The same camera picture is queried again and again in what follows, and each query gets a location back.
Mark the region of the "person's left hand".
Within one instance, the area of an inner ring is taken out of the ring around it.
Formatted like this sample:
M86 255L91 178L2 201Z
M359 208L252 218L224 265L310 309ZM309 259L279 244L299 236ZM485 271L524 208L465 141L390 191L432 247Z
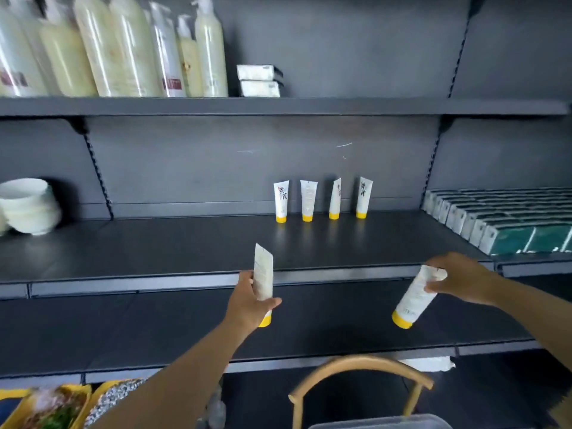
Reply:
M240 272L223 320L225 325L230 326L244 337L257 329L267 314L256 312L257 299L252 285L253 272Z

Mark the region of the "person's right hand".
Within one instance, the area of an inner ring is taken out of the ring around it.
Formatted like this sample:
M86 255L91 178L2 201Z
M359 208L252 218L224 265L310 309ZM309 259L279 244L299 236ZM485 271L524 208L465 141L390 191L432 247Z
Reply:
M425 265L442 268L447 272L448 293L465 302L494 306L496 273L474 259L457 252L448 252L429 259Z

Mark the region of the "white tube with yellow cap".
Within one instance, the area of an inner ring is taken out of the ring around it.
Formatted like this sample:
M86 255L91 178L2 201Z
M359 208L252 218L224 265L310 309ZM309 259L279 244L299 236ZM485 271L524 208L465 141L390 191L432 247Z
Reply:
M287 222L289 186L289 180L276 182L273 184L275 196L275 216L277 223Z
M335 179L332 183L331 200L328 216L330 220L338 220L341 212L341 182L342 178Z
M315 201L318 189L317 181L301 180L301 213L305 223L313 220Z
M367 217L372 187L372 180L360 177L357 188L357 202L355 210L355 216L358 219L366 219Z
M435 292L426 291L427 284L440 282L446 278L447 272L444 269L422 265L392 312L391 319L393 323L401 329L411 328L437 296Z
M257 243L254 250L252 286L258 301L265 301L273 297L273 275L273 254Z

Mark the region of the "person's right forearm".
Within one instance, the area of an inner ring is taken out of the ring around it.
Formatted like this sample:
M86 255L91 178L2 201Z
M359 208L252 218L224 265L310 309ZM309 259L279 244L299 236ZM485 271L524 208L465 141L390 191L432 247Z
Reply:
M505 278L492 286L490 299L572 372L572 303Z

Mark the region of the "person's left forearm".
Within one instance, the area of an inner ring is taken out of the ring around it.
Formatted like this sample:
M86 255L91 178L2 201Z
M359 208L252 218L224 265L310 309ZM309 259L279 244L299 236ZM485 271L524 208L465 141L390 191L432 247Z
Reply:
M234 353L256 327L225 318L101 416L93 429L194 429Z

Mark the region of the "white paper tag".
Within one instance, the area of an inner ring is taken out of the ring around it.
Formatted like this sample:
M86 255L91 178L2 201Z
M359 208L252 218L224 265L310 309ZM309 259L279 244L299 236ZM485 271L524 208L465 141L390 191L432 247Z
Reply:
M419 372L425 373L448 372L456 367L454 361L452 361L449 356L400 359L399 362Z

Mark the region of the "row of green white boxes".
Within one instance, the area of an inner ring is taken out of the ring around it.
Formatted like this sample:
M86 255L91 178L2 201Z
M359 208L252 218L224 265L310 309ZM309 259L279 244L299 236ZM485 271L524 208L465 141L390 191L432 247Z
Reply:
M421 209L488 256L572 253L572 186L433 189Z

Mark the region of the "clear plastic bag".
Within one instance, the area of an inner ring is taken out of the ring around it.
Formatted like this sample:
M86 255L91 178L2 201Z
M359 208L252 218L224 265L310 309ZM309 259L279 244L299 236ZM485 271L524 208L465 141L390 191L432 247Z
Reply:
M225 429L226 405L222 398L223 378L218 381L205 410L196 421L195 429Z

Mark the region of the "dark grey shelf board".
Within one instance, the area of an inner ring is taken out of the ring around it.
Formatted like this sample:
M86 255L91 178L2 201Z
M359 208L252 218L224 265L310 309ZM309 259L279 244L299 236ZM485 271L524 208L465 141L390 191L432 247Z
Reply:
M454 98L0 98L0 118L71 116L566 116L563 100Z
M228 373L316 367L376 354L397 360L539 349L500 310L438 296L410 329L393 324L405 280L280 286L282 304L234 354ZM147 377L222 319L231 290L0 301L0 389Z
M44 236L0 237L0 301L233 287L274 256L274 286L407 279L429 258L458 252L511 278L572 273L572 254L488 257L418 210L291 216L83 221Z

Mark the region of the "clear plastic container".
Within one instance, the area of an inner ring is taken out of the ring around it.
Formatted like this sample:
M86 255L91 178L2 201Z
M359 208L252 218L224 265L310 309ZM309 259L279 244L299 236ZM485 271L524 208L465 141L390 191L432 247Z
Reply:
M345 420L320 423L308 429L453 429L445 420L433 414L391 416L383 418Z

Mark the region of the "yellow food packet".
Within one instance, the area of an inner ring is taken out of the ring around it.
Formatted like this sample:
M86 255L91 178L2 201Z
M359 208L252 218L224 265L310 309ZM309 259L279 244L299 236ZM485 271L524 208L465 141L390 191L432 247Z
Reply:
M0 429L83 429L92 387L0 389Z
M90 398L82 429L90 429L102 415L132 391L138 389L145 381L145 378L135 378L102 383Z

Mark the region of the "small white box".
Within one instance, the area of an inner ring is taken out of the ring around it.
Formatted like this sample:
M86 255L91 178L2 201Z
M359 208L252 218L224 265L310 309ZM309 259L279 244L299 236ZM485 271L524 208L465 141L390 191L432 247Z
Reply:
M282 82L283 72L272 64L238 64L237 76L240 81L277 81Z
M240 93L244 98L280 98L284 85L276 80L241 80Z

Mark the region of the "stack of white bowls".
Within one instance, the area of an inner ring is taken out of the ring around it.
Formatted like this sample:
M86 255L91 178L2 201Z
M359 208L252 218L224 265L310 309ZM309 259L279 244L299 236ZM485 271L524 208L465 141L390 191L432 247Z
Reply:
M51 185L38 178L1 183L0 210L11 228L32 236L50 233L62 219Z

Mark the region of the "row of cream lotion bottles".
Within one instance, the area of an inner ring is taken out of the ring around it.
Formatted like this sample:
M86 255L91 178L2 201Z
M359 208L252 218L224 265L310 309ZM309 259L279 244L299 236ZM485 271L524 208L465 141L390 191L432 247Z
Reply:
M0 0L0 97L227 98L212 0L174 21L156 1Z

